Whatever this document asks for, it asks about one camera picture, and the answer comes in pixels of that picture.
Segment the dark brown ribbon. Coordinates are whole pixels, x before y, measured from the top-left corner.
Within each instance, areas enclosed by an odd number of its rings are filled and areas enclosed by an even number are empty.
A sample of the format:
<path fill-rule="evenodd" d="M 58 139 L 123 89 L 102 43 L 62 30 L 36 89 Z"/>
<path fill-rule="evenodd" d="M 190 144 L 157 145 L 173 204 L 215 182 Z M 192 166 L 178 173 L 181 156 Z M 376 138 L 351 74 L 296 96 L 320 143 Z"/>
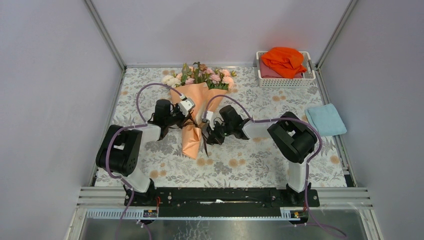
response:
<path fill-rule="evenodd" d="M 191 114 L 187 115 L 181 128 L 182 154 L 196 159 L 199 154 L 201 141 L 204 138 L 202 130 Z"/>

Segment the brown kraft wrapping paper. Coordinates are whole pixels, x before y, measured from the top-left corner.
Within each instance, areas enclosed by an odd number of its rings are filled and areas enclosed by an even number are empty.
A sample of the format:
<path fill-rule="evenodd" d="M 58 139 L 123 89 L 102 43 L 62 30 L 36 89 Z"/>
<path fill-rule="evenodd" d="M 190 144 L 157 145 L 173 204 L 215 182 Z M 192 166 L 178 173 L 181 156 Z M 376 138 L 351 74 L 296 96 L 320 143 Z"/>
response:
<path fill-rule="evenodd" d="M 226 89 L 218 88 L 209 88 L 206 83 L 198 84 L 189 84 L 183 86 L 177 86 L 170 91 L 171 101 L 173 104 L 176 104 L 181 101 L 181 98 L 178 93 L 185 95 L 187 98 L 190 98 L 194 101 L 195 107 L 192 110 L 191 116 L 195 121 L 195 124 L 190 120 L 189 124 L 182 128 L 182 154 L 191 159 L 196 159 L 198 157 L 202 131 L 201 131 L 201 122 L 204 112 L 211 111 L 214 112 L 221 101 L 222 97 L 217 97 L 212 100 L 211 103 L 208 103 L 211 98 L 218 95 L 225 95 L 228 93 Z"/>

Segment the pink fake flower stem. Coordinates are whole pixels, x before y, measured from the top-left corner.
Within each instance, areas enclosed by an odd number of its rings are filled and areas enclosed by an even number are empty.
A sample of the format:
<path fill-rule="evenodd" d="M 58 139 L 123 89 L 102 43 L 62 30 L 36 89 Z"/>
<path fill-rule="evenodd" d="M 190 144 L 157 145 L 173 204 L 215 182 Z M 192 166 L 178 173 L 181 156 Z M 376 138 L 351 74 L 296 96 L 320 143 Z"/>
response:
<path fill-rule="evenodd" d="M 224 90 L 231 90 L 234 87 L 234 79 L 237 74 L 235 71 L 228 69 L 220 69 L 218 71 L 220 77 L 220 87 Z"/>

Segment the pink fake flower bunch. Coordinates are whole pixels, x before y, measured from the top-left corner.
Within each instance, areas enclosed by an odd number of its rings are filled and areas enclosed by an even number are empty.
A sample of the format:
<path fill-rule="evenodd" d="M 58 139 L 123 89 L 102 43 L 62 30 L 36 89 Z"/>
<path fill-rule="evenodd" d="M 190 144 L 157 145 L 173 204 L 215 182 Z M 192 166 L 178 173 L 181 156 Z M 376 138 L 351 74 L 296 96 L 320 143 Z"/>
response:
<path fill-rule="evenodd" d="M 178 86 L 206 84 L 209 89 L 216 89 L 222 83 L 219 70 L 207 67 L 199 61 L 195 62 L 194 66 L 184 63 L 177 78 L 180 80 L 180 83 L 177 84 Z"/>

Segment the light blue towel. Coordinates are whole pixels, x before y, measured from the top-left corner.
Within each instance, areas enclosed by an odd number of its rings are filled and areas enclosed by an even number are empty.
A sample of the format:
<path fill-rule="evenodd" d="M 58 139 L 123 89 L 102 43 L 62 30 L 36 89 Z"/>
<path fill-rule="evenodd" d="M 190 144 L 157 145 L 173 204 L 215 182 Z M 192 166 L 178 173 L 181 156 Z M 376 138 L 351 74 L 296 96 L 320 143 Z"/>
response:
<path fill-rule="evenodd" d="M 305 110 L 305 115 L 309 124 L 323 137 L 347 133 L 347 128 L 332 103 L 308 108 Z"/>

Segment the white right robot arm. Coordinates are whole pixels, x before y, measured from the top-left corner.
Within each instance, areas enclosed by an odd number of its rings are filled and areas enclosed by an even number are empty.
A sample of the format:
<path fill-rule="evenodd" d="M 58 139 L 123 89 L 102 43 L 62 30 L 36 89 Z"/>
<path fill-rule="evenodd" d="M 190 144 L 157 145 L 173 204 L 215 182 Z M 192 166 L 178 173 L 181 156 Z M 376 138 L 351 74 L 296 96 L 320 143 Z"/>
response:
<path fill-rule="evenodd" d="M 291 111 L 279 118 L 252 120 L 243 119 L 231 105 L 227 105 L 219 114 L 220 121 L 213 119 L 214 114 L 211 111 L 203 115 L 202 122 L 207 124 L 206 144 L 222 145 L 228 136 L 241 140 L 272 139 L 288 160 L 289 170 L 294 174 L 288 179 L 290 189 L 286 193 L 287 201 L 293 206 L 301 205 L 307 199 L 306 157 L 314 152 L 318 142 L 315 132 Z"/>

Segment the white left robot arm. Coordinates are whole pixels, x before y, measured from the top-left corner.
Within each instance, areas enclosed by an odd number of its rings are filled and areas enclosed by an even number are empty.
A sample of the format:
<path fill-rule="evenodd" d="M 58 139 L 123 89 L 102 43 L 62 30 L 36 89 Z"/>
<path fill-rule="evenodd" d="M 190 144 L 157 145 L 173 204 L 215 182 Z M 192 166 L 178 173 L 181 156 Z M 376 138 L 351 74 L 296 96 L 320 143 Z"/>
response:
<path fill-rule="evenodd" d="M 142 205 L 152 204 L 155 192 L 150 187 L 154 183 L 138 167 L 141 145 L 162 140 L 173 126 L 182 128 L 195 106 L 188 97 L 176 104 L 160 99 L 147 123 L 127 127 L 110 125 L 97 152 L 96 166 L 135 191 Z"/>

